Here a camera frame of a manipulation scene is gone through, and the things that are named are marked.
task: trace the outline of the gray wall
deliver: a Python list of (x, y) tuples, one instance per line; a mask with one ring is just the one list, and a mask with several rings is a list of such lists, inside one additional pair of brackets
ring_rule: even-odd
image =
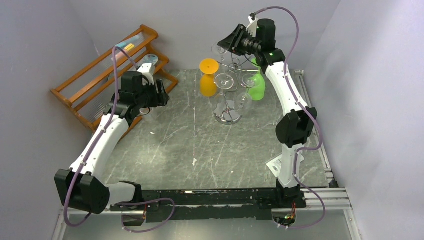
[(305, 71), (365, 240), (424, 239), (423, 11), (342, 0)]
[(88, 131), (49, 92), (96, 56), (66, 0), (0, 1), (0, 239), (52, 237), (54, 183)]
[[(227, 37), (238, 24), (248, 25), (249, 13), (284, 6), (298, 17), (300, 39), (290, 67), (304, 69), (340, 0), (70, 0), (100, 53), (111, 48), (141, 24), (155, 29), (155, 46), (168, 55), (171, 68), (197, 69), (213, 57), (211, 46)], [(277, 46), (288, 52), (296, 29), (291, 17), (269, 10), (277, 26)]]

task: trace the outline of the wooden dish rack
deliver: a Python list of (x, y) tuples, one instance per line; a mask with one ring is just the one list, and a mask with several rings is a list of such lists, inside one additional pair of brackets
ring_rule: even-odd
[[(154, 54), (159, 58), (159, 61), (155, 65), (155, 76), (156, 74), (161, 75), (162, 79), (167, 79), (171, 83), (166, 88), (166, 92), (169, 94), (169, 92), (178, 84), (178, 80), (167, 73), (165, 70), (163, 70), (163, 67), (170, 62), (169, 58), (155, 50), (151, 43), (153, 40), (158, 38), (158, 33), (153, 30), (150, 27), (147, 27), (145, 25), (141, 25), (139, 29), (131, 33), (129, 36), (124, 38), (121, 42), (134, 37), (135, 35), (142, 34), (144, 41), (140, 44), (136, 45), (132, 50), (128, 52), (128, 55), (131, 57), (134, 55), (137, 55), (139, 52), (139, 56), (137, 56), (134, 60), (136, 63), (138, 63), (144, 56), (147, 54)], [(93, 133), (97, 130), (100, 121), (102, 119), (102, 115), (96, 116), (95, 119), (92, 121), (88, 120), (86, 117), (84, 117), (82, 114), (80, 114), (80, 110), (87, 106), (91, 101), (93, 101), (97, 96), (99, 96), (106, 88), (108, 88), (110, 85), (114, 83), (114, 78), (109, 78), (110, 75), (113, 74), (114, 68), (113, 66), (109, 66), (105, 71), (103, 71), (101, 74), (97, 75), (94, 79), (92, 79), (87, 85), (85, 85), (83, 88), (78, 90), (76, 93), (74, 93), (71, 97), (65, 97), (61, 92), (64, 91), (68, 86), (70, 86), (72, 83), (77, 81), (81, 76), (86, 74), (88, 71), (93, 69), (95, 66), (100, 64), (103, 60), (105, 60), (107, 57), (112, 56), (112, 48), (103, 53), (103, 55), (99, 56), (96, 60), (88, 64), (86, 67), (84, 67), (82, 70), (77, 72), (75, 75), (73, 75), (71, 78), (66, 80), (64, 83), (62, 83), (60, 86), (51, 89), (51, 93), (54, 94), (54, 96), (59, 99), (59, 101), (65, 105), (65, 107), (75, 115), (75, 117), (88, 129), (90, 129)], [(128, 62), (129, 64), (125, 66), (122, 69), (118, 70), (118, 78), (124, 74), (124, 72), (128, 71), (132, 64), (127, 61), (126, 57), (121, 57), (117, 61), (117, 67), (119, 68), (121, 65), (123, 65), (125, 62)], [(142, 120), (141, 116), (138, 116), (131, 126), (129, 127), (128, 131), (123, 135), (125, 136), (129, 131), (131, 131), (140, 121)]]

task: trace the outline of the purple hose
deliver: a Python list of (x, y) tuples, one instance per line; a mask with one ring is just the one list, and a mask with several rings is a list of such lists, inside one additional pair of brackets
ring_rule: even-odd
[(130, 233), (135, 233), (135, 234), (142, 234), (142, 233), (147, 233), (150, 231), (153, 231), (155, 229), (158, 229), (160, 227), (162, 227), (163, 225), (165, 225), (170, 219), (171, 217), (174, 215), (174, 211), (175, 211), (175, 202), (174, 200), (172, 200), (171, 198), (159, 198), (159, 199), (155, 199), (155, 200), (150, 200), (150, 201), (145, 201), (145, 202), (137, 202), (137, 203), (128, 203), (128, 202), (121, 202), (118, 203), (118, 205), (124, 205), (124, 206), (139, 206), (139, 205), (146, 205), (146, 204), (152, 204), (152, 203), (157, 203), (159, 201), (170, 201), (172, 203), (172, 211), (169, 214), (168, 218), (165, 219), (165, 221), (163, 221), (161, 224), (158, 224), (157, 226), (154, 226), (152, 228), (146, 229), (146, 230), (131, 230), (127, 227), (124, 226), (124, 216), (122, 215), (120, 218), (120, 222), (122, 224), (122, 229), (130, 232)]
[(81, 173), (81, 171), (84, 168), (85, 163), (87, 162), (87, 160), (89, 159), (90, 155), (92, 154), (94, 148), (96, 147), (97, 143), (99, 142), (100, 138), (103, 136), (103, 134), (106, 132), (106, 130), (108, 129), (108, 127), (111, 125), (112, 123), (112, 119), (114, 118), (114, 114), (115, 114), (115, 110), (117, 108), (117, 104), (118, 104), (118, 97), (119, 97), (119, 82), (118, 82), (118, 67), (117, 67), (117, 58), (115, 55), (116, 50), (121, 51), (130, 61), (131, 63), (137, 68), (137, 64), (136, 62), (120, 47), (118, 46), (114, 46), (112, 49), (112, 58), (113, 58), (113, 74), (115, 77), (115, 98), (113, 100), (113, 106), (112, 106), (112, 112), (110, 114), (110, 118), (107, 121), (106, 125), (104, 125), (104, 131), (100, 131), (99, 134), (95, 137), (94, 141), (92, 142), (91, 146), (88, 148), (87, 153), (85, 154), (84, 158), (82, 159), (82, 163), (79, 165), (78, 169), (76, 170), (75, 174), (73, 175), (72, 181), (70, 182), (69, 185), (69, 189), (67, 190), (67, 194), (66, 194), (66, 199), (65, 199), (65, 204), (63, 205), (63, 218), (64, 221), (66, 223), (66, 225), (70, 226), (70, 227), (78, 227), (81, 224), (83, 224), (92, 214), (91, 212), (88, 213), (84, 219), (79, 222), (79, 223), (72, 223), (69, 221), (68, 218), (68, 208), (69, 208), (69, 202), (71, 200), (71, 194), (72, 191), (74, 190), (74, 186), (75, 186), (75, 182), (77, 181), (77, 177), (78, 175)]
[(295, 49), (296, 44), (298, 43), (298, 39), (299, 39), (299, 23), (298, 23), (298, 20), (296, 19), (295, 15), (290, 10), (288, 10), (287, 8), (281, 7), (281, 6), (265, 7), (265, 8), (262, 8), (261, 10), (257, 11), (255, 14), (258, 15), (258, 14), (263, 13), (266, 10), (269, 10), (269, 9), (280, 9), (280, 10), (283, 10), (283, 11), (287, 12), (288, 14), (290, 14), (290, 16), (294, 20), (294, 23), (296, 24), (296, 38), (294, 39), (293, 46), (291, 47), (290, 52), (288, 52), (287, 58), (284, 61), (284, 67), (283, 67), (284, 70), (283, 71), (284, 71), (285, 81), (286, 81), (286, 83), (288, 85), (288, 88), (290, 89), (291, 94), (294, 97), (294, 100), (296, 100), (296, 102), (299, 105), (299, 107), (310, 118), (310, 120), (313, 122), (313, 124), (314, 124), (314, 126), (316, 128), (316, 131), (318, 132), (318, 146), (316, 146), (316, 147), (300, 147), (300, 148), (298, 148), (296, 150), (296, 154), (294, 155), (294, 169), (293, 169), (294, 179), (296, 180), (296, 182), (298, 182), (300, 184), (300, 186), (302, 186), (303, 188), (309, 190), (311, 193), (313, 193), (319, 199), (319, 201), (322, 204), (322, 209), (323, 209), (322, 216), (318, 220), (316, 220), (315, 222), (313, 222), (311, 224), (307, 224), (307, 225), (302, 225), (302, 226), (291, 226), (291, 227), (289, 227), (290, 229), (304, 229), (304, 228), (309, 228), (311, 226), (314, 226), (315, 224), (321, 222), (324, 219), (324, 217), (326, 216), (326, 205), (324, 204), (323, 199), (318, 195), (317, 192), (315, 192), (314, 190), (312, 190), (310, 187), (306, 186), (305, 184), (301, 183), (301, 181), (297, 177), (297, 174), (296, 173), (297, 173), (297, 165), (298, 165), (297, 163), (298, 163), (298, 157), (299, 157), (299, 154), (298, 153), (300, 151), (303, 151), (303, 150), (315, 151), (315, 150), (320, 149), (321, 146), (323, 145), (323, 140), (321, 139), (322, 132), (321, 132), (320, 126), (318, 125), (318, 122), (315, 120), (315, 118), (312, 116), (312, 114), (306, 109), (306, 107), (304, 107), (299, 102), (298, 96), (296, 96), (295, 91), (293, 90), (293, 87), (290, 84), (289, 77), (287, 76), (287, 68), (288, 68), (287, 64), (289, 62), (289, 58), (292, 55), (292, 52)]

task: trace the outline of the purple cable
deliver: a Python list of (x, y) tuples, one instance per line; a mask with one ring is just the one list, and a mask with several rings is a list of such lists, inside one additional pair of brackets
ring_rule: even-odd
[(324, 217), (326, 216), (326, 205), (324, 204), (324, 201), (323, 201), (323, 199), (318, 195), (318, 193), (317, 192), (315, 192), (314, 190), (312, 190), (310, 187), (308, 187), (308, 186), (306, 186), (305, 184), (303, 184), (303, 183), (301, 183), (301, 181), (298, 179), (298, 177), (297, 177), (297, 174), (296, 174), (296, 172), (297, 172), (297, 163), (298, 163), (298, 156), (299, 156), (299, 152), (300, 151), (303, 151), (303, 150), (310, 150), (310, 151), (315, 151), (315, 150), (318, 150), (318, 149), (320, 149), (321, 148), (321, 146), (323, 145), (323, 140), (321, 139), (321, 136), (322, 136), (322, 132), (321, 132), (321, 128), (320, 128), (320, 126), (318, 125), (318, 122), (315, 120), (315, 118), (312, 116), (312, 114), (306, 109), (306, 107), (304, 107), (300, 102), (299, 102), (299, 99), (298, 99), (298, 96), (296, 96), (296, 94), (295, 94), (295, 91), (293, 90), (293, 87), (292, 87), (292, 85), (290, 84), (290, 80), (289, 80), (289, 77), (288, 77), (288, 75), (287, 75), (287, 68), (288, 68), (288, 66), (287, 66), (287, 64), (288, 64), (288, 62), (289, 62), (289, 58), (290, 58), (290, 56), (292, 55), (292, 52), (293, 52), (293, 50), (295, 49), (295, 47), (296, 47), (296, 44), (298, 43), (298, 39), (299, 39), (299, 23), (298, 23), (298, 20), (296, 19), (296, 17), (295, 17), (295, 15), (290, 11), (290, 10), (288, 10), (287, 8), (284, 8), (284, 7), (281, 7), (281, 6), (270, 6), (270, 7), (265, 7), (265, 8), (262, 8), (261, 10), (259, 10), (259, 11), (257, 11), (255, 14), (256, 15), (258, 15), (258, 14), (260, 14), (260, 13), (263, 13), (263, 12), (265, 12), (266, 10), (269, 10), (269, 9), (280, 9), (280, 10), (283, 10), (283, 11), (285, 11), (285, 12), (287, 12), (288, 14), (290, 14), (290, 16), (293, 18), (293, 20), (294, 20), (294, 23), (296, 24), (296, 38), (294, 39), (294, 43), (293, 43), (293, 46), (291, 47), (291, 49), (290, 49), (290, 52), (288, 52), (288, 55), (287, 55), (287, 58), (285, 59), (285, 62), (284, 62), (284, 66), (283, 66), (283, 68), (284, 68), (284, 78), (285, 78), (285, 81), (286, 81), (286, 83), (287, 83), (287, 85), (288, 85), (288, 88), (290, 89), (290, 92), (291, 92), (291, 94), (293, 95), (293, 97), (294, 97), (294, 100), (296, 100), (296, 102), (297, 102), (297, 104), (299, 105), (299, 107), (306, 113), (306, 115), (310, 118), (310, 120), (313, 122), (313, 124), (314, 124), (314, 126), (315, 126), (315, 128), (316, 128), (316, 131), (318, 132), (318, 146), (316, 146), (316, 147), (300, 147), (300, 148), (298, 148), (297, 150), (296, 150), (296, 154), (294, 155), (294, 169), (293, 169), (293, 174), (294, 174), (294, 179), (296, 180), (296, 182), (298, 182), (303, 188), (305, 188), (305, 189), (307, 189), (308, 191), (310, 191), (311, 193), (313, 193), (318, 199), (319, 199), (319, 201), (321, 202), (321, 204), (322, 204), (322, 210), (323, 210), (323, 212), (322, 212), (322, 216), (318, 219), (318, 220), (316, 220), (315, 222), (313, 222), (313, 223), (311, 223), (311, 224), (307, 224), (307, 225), (303, 225), (303, 226), (291, 226), (291, 227), (288, 227), (289, 229), (304, 229), (304, 228), (309, 228), (309, 227), (312, 227), (312, 226), (314, 226), (315, 224), (317, 224), (317, 223), (319, 223), (319, 222), (321, 222), (323, 219), (324, 219)]
[(112, 106), (112, 112), (110, 114), (110, 118), (107, 121), (106, 125), (104, 125), (104, 130), (100, 131), (99, 134), (95, 137), (94, 141), (92, 142), (91, 146), (88, 148), (87, 153), (85, 154), (84, 158), (82, 159), (81, 164), (79, 165), (78, 169), (76, 170), (75, 174), (73, 175), (72, 181), (70, 182), (69, 185), (69, 189), (67, 190), (67, 194), (66, 194), (66, 199), (65, 199), (65, 204), (63, 205), (63, 218), (64, 221), (66, 223), (66, 225), (68, 225), (69, 227), (78, 227), (81, 224), (83, 224), (92, 214), (91, 212), (88, 213), (84, 219), (79, 222), (79, 223), (72, 223), (69, 221), (68, 218), (68, 208), (69, 208), (69, 202), (71, 200), (71, 194), (72, 191), (74, 190), (74, 186), (75, 186), (75, 182), (77, 181), (77, 177), (78, 175), (81, 173), (81, 171), (84, 168), (85, 163), (87, 162), (87, 160), (89, 159), (90, 155), (92, 154), (94, 148), (96, 147), (97, 143), (99, 142), (100, 138), (103, 136), (103, 134), (106, 132), (106, 130), (108, 129), (108, 127), (111, 125), (112, 123), (112, 119), (114, 118), (114, 114), (115, 114), (115, 110), (117, 108), (117, 104), (118, 104), (118, 96), (119, 96), (119, 82), (118, 82), (118, 67), (117, 67), (117, 58), (115, 55), (116, 50), (121, 51), (130, 61), (131, 63), (137, 68), (137, 63), (120, 47), (118, 46), (114, 46), (112, 49), (112, 58), (113, 58), (113, 74), (115, 77), (115, 98), (113, 100), (113, 106)]
[(122, 229), (125, 230), (125, 231), (127, 231), (127, 232), (130, 232), (130, 233), (142, 234), (142, 233), (147, 233), (147, 232), (150, 232), (150, 231), (153, 231), (155, 229), (158, 229), (158, 228), (162, 227), (174, 215), (174, 212), (175, 212), (175, 202), (171, 198), (165, 197), (165, 198), (159, 198), (159, 199), (145, 201), (145, 202), (137, 202), (137, 203), (121, 202), (121, 203), (118, 203), (118, 205), (123, 205), (123, 206), (139, 206), (139, 205), (146, 205), (146, 204), (157, 203), (157, 202), (160, 202), (160, 201), (170, 201), (172, 203), (172, 211), (171, 211), (171, 213), (169, 214), (168, 218), (165, 219), (165, 221), (163, 221), (161, 224), (159, 224), (157, 226), (154, 226), (152, 228), (146, 229), (146, 230), (131, 230), (131, 229), (129, 229), (129, 228), (127, 228), (127, 227), (124, 226), (124, 216), (122, 215), (120, 217), (120, 222), (121, 222), (121, 225), (122, 225)]

